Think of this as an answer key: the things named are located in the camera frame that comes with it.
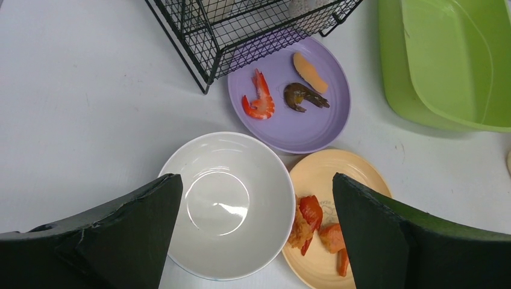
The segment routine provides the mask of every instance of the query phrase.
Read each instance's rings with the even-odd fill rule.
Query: bowl
[[[179,148],[160,172],[180,174],[183,197],[169,257],[200,278],[228,281],[268,265],[295,217],[279,157],[248,135],[216,132]]]
[[[507,0],[379,1],[385,95],[401,117],[511,132]]]

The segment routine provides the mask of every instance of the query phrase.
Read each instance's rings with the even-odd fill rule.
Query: peach-colored plate
[[[323,208],[323,225],[339,223],[332,195],[332,180],[337,172],[392,197],[378,171],[358,155],[339,149],[315,152],[301,160],[290,174],[298,197],[314,194],[318,198]],[[299,249],[292,249],[289,244],[285,245],[282,252],[291,269],[310,288],[355,288],[351,267],[348,268],[346,277],[337,274],[337,255],[328,253],[317,232],[314,233],[305,256],[300,254]]]

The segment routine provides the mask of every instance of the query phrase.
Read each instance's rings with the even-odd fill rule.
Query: white bowl
[[[160,172],[180,174],[183,198],[169,257],[191,274],[227,281],[268,265],[286,244],[295,193],[279,157],[253,137],[216,132],[174,153]]]

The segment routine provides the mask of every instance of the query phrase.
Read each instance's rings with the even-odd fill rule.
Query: black wire basket
[[[326,37],[362,2],[316,0],[320,7],[310,9],[308,0],[145,1],[204,94],[215,79],[259,58],[318,32]]]

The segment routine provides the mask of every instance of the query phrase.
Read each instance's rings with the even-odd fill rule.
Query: red pepper
[[[321,222],[323,222],[323,209],[319,205],[318,198],[316,196],[308,196],[300,199],[300,212],[304,216],[304,219],[309,224],[312,232],[319,230]],[[309,249],[312,238],[308,239],[301,249],[302,256],[305,256]]]

